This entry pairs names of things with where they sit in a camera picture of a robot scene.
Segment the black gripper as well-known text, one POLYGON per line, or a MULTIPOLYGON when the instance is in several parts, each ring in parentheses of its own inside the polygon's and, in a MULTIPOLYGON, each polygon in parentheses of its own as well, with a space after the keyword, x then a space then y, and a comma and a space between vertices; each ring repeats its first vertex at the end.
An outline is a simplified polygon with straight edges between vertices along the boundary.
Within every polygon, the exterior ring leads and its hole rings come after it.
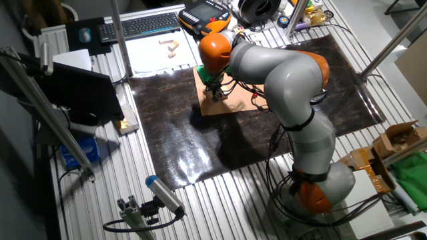
POLYGON ((223 101, 225 99, 224 92, 220 91, 223 79, 223 75, 210 76, 205 83, 206 90, 211 91, 213 93, 213 98, 218 99, 219 101, 223 101))

